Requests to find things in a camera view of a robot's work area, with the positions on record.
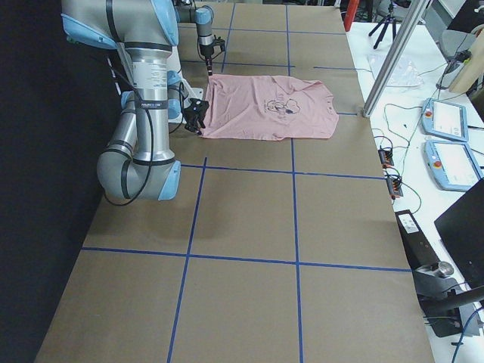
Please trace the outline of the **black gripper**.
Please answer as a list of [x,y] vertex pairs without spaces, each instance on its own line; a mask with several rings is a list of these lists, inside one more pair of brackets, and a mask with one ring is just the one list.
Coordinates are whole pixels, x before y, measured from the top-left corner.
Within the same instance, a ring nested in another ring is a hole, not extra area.
[[225,40],[216,35],[199,36],[198,51],[202,61],[205,61],[208,76],[213,75],[213,59],[225,52]]
[[190,98],[189,106],[184,109],[185,129],[193,133],[200,133],[201,129],[205,129],[204,119],[208,109],[208,101]]

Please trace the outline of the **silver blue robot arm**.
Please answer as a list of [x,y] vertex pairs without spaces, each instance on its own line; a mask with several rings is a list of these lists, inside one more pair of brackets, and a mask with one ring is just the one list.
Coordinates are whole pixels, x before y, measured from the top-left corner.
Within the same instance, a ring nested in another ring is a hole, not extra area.
[[225,40],[213,33],[214,11],[209,5],[197,7],[195,1],[173,1],[178,23],[192,23],[197,31],[197,53],[213,75],[213,60],[225,53]]
[[224,45],[212,33],[212,8],[193,1],[63,1],[61,6],[68,37],[117,51],[125,70],[120,77],[130,88],[121,95],[119,123],[98,158],[104,196],[127,203],[171,200],[182,166],[169,147],[169,122],[183,120],[196,132],[208,108],[182,76],[178,24],[195,24],[210,67],[214,47]]

